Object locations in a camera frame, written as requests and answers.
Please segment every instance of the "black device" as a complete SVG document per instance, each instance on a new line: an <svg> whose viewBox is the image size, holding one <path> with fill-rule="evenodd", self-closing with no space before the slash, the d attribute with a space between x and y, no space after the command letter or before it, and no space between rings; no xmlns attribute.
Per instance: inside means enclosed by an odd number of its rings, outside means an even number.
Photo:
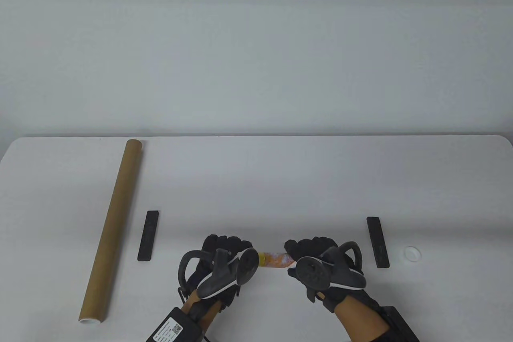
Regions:
<svg viewBox="0 0 513 342"><path fill-rule="evenodd" d="M143 262L151 259L153 251L153 242L155 241L155 232L157 231L157 222L159 221L159 211L148 211L144 222L143 236L139 246L137 260Z"/></svg>
<svg viewBox="0 0 513 342"><path fill-rule="evenodd" d="M185 279L185 270L192 258L198 258L212 264L212 272L200 282L196 294L202 300L212 298L233 285L243 285L251 279L259 265L258 252L249 247L237 254L224 249L217 249L214 253L202 250L187 252L178 265L178 283L181 295L190 296Z"/></svg>
<svg viewBox="0 0 513 342"><path fill-rule="evenodd" d="M381 310L381 315L384 316L385 321L396 333L403 336L406 342L419 342L415 333L394 306L381 307Z"/></svg>
<svg viewBox="0 0 513 342"><path fill-rule="evenodd" d="M374 251L376 266L380 269L388 269L390 262L386 252L385 237L381 229L381 221L377 216L367 217L367 227L369 228L370 242Z"/></svg>
<svg viewBox="0 0 513 342"><path fill-rule="evenodd" d="M203 335L202 328L175 307L146 342L200 342Z"/></svg>
<svg viewBox="0 0 513 342"><path fill-rule="evenodd" d="M297 261L295 274L306 287L307 297L315 302L315 293L330 287L342 289L365 289L367 281L358 271L347 265L344 254L353 250L354 264L357 270L362 269L362 253L355 242L346 242L340 247L330 247L318 258L304 256Z"/></svg>

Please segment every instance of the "forearm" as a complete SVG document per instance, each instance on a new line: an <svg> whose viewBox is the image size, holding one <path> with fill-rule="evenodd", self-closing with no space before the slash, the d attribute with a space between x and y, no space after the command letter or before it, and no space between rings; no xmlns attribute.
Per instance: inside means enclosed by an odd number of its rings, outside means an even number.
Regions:
<svg viewBox="0 0 513 342"><path fill-rule="evenodd" d="M388 331L390 326L379 314L352 296L347 296L335 307L352 342L370 342Z"/></svg>
<svg viewBox="0 0 513 342"><path fill-rule="evenodd" d="M185 313L185 314L189 314L189 311L192 307L192 305L195 303L195 302L199 302L200 299L198 298L198 296L196 295L196 290L194 290L192 292L192 294L189 296L189 298L187 299L187 301L184 303L184 305L182 306L182 311ZM216 317L216 315L219 313L219 310L221 309L221 302L220 301L217 301L216 303L214 303L214 305L209 309L209 311L207 311L207 313L205 314L205 316L203 316L203 318L200 319L200 321L198 322L198 325L203 329L203 332L207 331L208 327L210 326L210 324L212 323L212 321L214 320L214 318Z"/></svg>

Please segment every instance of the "qr code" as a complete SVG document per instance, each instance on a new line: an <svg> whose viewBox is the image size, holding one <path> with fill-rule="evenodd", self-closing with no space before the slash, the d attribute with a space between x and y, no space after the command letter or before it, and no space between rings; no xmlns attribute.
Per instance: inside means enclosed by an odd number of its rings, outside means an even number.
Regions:
<svg viewBox="0 0 513 342"><path fill-rule="evenodd" d="M179 324L175 324L172 332L175 333L176 335L178 335L178 334L180 334L180 331L182 331L182 326L180 326Z"/></svg>

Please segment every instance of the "white wall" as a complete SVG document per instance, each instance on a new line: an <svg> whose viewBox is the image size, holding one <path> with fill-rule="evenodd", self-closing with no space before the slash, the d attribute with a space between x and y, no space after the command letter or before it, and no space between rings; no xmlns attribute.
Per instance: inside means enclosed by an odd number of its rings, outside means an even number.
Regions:
<svg viewBox="0 0 513 342"><path fill-rule="evenodd" d="M510 132L513 0L0 0L26 134Z"/></svg>

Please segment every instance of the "black vr controller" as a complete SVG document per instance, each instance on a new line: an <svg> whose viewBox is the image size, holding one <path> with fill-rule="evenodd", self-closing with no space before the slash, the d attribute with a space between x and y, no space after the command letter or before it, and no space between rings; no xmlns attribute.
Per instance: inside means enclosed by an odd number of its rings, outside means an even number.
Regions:
<svg viewBox="0 0 513 342"><path fill-rule="evenodd" d="M237 254L224 249L217 249L214 253L201 250L189 251L178 265L178 283L185 298L191 295L185 279L185 270L193 258L212 264L212 272L198 284L196 289L196 294L201 300L213 298L234 285L241 286L247 283L259 265L258 252L251 247Z"/></svg>
<svg viewBox="0 0 513 342"><path fill-rule="evenodd" d="M354 252L355 269L349 267L349 250ZM308 299L315 301L315 293L330 287L341 289L365 289L367 281L360 273L362 270L362 253L355 242L346 242L340 247L330 247L318 257L304 256L297 261L295 275L300 282L310 289Z"/></svg>

